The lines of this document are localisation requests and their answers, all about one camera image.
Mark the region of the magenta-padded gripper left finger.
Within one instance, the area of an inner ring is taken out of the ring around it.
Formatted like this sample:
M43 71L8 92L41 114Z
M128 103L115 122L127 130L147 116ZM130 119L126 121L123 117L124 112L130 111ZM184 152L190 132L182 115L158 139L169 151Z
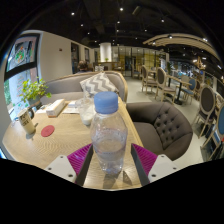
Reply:
M92 156L93 146L88 144L68 156L59 155L45 170L79 186L83 186Z

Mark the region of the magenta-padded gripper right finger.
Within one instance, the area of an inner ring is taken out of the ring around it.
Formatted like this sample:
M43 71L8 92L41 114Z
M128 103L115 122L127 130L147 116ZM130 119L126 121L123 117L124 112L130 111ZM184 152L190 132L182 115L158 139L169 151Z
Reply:
M178 171L178 167L165 154L156 155L134 143L131 144L131 155L142 186Z

